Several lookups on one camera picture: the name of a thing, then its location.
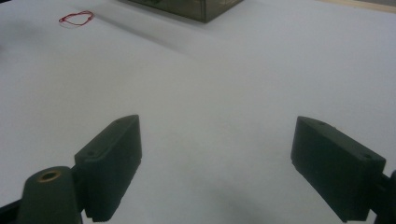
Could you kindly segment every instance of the brass insert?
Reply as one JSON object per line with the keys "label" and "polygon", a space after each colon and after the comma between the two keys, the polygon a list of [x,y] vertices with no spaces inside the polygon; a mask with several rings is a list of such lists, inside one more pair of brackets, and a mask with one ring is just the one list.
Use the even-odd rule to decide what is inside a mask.
{"label": "brass insert", "polygon": [[42,174],[39,178],[38,178],[38,182],[39,183],[47,183],[50,182],[56,178],[58,178],[61,175],[61,172],[58,170],[51,170],[51,171],[47,171],[46,173]]}

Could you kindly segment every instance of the white tabletop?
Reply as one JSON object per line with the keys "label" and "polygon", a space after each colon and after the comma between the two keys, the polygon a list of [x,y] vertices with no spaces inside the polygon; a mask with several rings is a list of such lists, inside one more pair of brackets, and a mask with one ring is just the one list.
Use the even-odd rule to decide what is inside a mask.
{"label": "white tabletop", "polygon": [[1,4],[0,206],[138,114],[142,164],[108,223],[342,223],[291,164],[295,121],[330,123],[390,175],[395,24],[315,0],[245,0],[208,24],[116,0]]}

